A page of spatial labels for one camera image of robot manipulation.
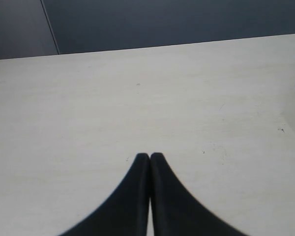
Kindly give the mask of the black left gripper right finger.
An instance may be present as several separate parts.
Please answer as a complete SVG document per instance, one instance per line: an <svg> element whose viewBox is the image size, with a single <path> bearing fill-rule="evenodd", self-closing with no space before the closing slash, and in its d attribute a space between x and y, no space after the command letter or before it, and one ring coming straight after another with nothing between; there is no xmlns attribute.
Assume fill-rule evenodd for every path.
<svg viewBox="0 0 295 236"><path fill-rule="evenodd" d="M156 236L243 236L199 203L179 181L165 156L150 157L151 208Z"/></svg>

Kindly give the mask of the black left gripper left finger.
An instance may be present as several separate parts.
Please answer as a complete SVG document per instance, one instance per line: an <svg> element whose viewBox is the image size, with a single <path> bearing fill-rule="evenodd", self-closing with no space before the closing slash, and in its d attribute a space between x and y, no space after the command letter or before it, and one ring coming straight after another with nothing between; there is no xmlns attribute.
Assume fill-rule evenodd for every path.
<svg viewBox="0 0 295 236"><path fill-rule="evenodd" d="M145 236L150 197L150 158L138 153L113 193L64 236Z"/></svg>

